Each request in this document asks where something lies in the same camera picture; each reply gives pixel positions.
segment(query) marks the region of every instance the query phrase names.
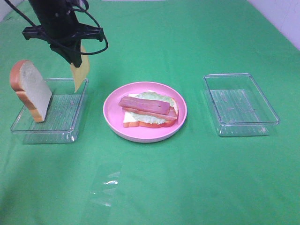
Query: white wall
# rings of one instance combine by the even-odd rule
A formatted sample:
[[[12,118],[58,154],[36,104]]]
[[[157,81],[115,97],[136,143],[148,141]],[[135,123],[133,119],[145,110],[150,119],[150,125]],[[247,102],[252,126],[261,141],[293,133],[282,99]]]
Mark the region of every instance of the white wall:
[[[18,5],[23,0],[10,0],[15,6]],[[0,1],[0,22],[3,18],[12,10],[12,8],[4,1]]]
[[[300,0],[248,0],[300,50]]]

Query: green fabric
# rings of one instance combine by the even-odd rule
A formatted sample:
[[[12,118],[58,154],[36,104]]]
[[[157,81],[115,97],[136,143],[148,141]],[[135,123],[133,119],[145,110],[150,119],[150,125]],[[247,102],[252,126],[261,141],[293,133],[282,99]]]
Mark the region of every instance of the green fabric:
[[[71,71],[46,42],[23,38],[29,24],[15,12],[0,23],[0,224],[299,224],[299,50],[245,0],[89,4],[109,48],[90,56],[84,126],[72,144],[23,145],[10,133],[22,106],[9,85],[13,64],[29,59],[44,78]],[[19,9],[38,23],[27,1]],[[203,76],[245,72],[281,123],[270,136],[219,137]],[[108,127],[104,100],[136,81],[165,83],[185,98],[187,120],[174,136],[142,144]],[[122,166],[111,207],[91,207],[100,168],[114,164]]]

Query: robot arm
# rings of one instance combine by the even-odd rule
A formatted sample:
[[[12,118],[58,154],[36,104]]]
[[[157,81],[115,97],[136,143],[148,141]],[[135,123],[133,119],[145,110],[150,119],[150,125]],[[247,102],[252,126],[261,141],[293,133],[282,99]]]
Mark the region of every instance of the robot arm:
[[[81,65],[82,54],[97,54],[108,48],[103,29],[87,13],[89,5],[86,0],[83,0],[86,9],[80,6],[79,0],[29,0],[29,2],[41,25],[36,26],[31,23],[33,26],[26,27],[22,32],[26,40],[39,38],[47,41],[53,51],[61,55],[68,63],[73,63],[77,68]],[[79,23],[75,11],[85,12],[94,20],[97,27]],[[96,39],[100,42],[105,40],[106,46],[97,52],[80,52],[82,39]]]

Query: cheese slice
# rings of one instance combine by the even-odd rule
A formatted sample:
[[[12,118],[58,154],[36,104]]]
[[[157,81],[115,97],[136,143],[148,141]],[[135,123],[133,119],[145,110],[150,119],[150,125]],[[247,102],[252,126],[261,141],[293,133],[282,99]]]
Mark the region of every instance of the cheese slice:
[[[86,50],[83,46],[81,46],[80,50],[81,52],[86,53]],[[81,60],[82,63],[78,68],[74,66],[73,63],[71,63],[71,71],[73,74],[74,85],[75,85],[74,92],[77,92],[80,85],[82,84],[82,82],[84,81],[84,79],[86,78],[86,76],[90,71],[90,61],[88,55],[81,55]]]

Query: bread slice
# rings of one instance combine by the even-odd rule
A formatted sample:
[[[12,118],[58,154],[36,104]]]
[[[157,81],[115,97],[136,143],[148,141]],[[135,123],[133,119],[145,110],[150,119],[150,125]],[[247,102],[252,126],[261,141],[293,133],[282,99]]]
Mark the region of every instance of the bread slice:
[[[10,85],[29,109],[35,122],[43,122],[52,92],[41,73],[29,60],[15,63],[10,72]]]
[[[130,97],[138,97],[138,94],[129,94],[128,96]],[[170,105],[174,107],[177,117],[178,117],[178,105],[177,102],[175,101],[174,98],[171,97],[164,97],[170,99]],[[124,120],[123,120],[123,127],[129,128],[129,127],[147,127],[147,128],[162,128],[162,127],[170,127],[172,126],[177,120],[173,121],[168,121],[168,120],[163,120],[163,119],[158,119],[152,116],[147,116],[147,120],[143,119],[144,116],[141,116],[140,119],[137,119],[135,117],[135,114],[133,112],[127,112],[125,111],[124,113]]]

